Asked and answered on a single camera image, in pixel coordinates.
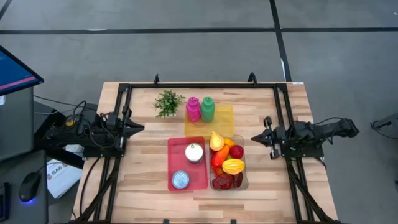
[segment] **wooden table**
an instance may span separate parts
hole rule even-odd
[[[104,83],[98,113],[113,111],[118,85],[117,82]],[[294,120],[312,121],[304,85],[288,83],[287,86]],[[154,99],[163,89],[134,89],[130,104],[131,119],[145,125],[145,130],[128,140],[126,155],[121,160],[112,223],[162,223],[165,218],[171,223],[229,223],[231,219],[237,219],[238,223],[295,223],[285,159],[270,160],[270,149],[250,140],[263,132],[262,120],[266,116],[271,116],[274,124],[277,124],[272,90],[174,90],[183,96],[195,96],[199,99],[211,96],[215,103],[233,105],[235,134],[241,135],[245,140],[249,187],[243,191],[219,192],[214,191],[209,185],[206,190],[169,192],[167,140],[184,136],[185,107],[181,106],[174,118],[155,118],[157,112],[153,107]],[[285,113],[283,97],[281,102]],[[91,158],[85,162],[82,180],[85,179],[94,160]],[[84,194],[83,209],[97,194],[103,160],[97,163],[90,175]],[[310,193],[326,214],[337,219],[325,168],[311,158],[305,158],[303,163]],[[83,181],[80,182],[75,201],[76,214],[82,185]],[[298,194],[302,215],[306,218],[303,198],[301,193]],[[107,203],[108,194],[103,200],[101,218],[105,216]]]

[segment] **potted plant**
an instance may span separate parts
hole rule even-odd
[[[166,118],[168,116],[175,116],[178,106],[184,102],[185,97],[177,95],[171,90],[164,90],[163,93],[159,94],[158,98],[155,99],[154,106],[156,109],[160,109],[157,118]]]

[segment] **yellow tray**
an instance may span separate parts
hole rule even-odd
[[[209,139],[211,132],[231,138],[234,136],[233,107],[227,104],[216,104],[214,120],[210,123],[201,121],[190,122],[185,112],[185,136],[203,136]]]

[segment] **computer monitor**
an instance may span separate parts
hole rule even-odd
[[[43,82],[42,77],[0,45],[0,96]]]

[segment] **metal can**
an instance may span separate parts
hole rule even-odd
[[[172,183],[176,189],[184,189],[189,184],[189,176],[182,170],[177,171],[173,174]]]
[[[191,143],[185,149],[185,157],[191,163],[198,163],[203,159],[203,148],[197,143]]]

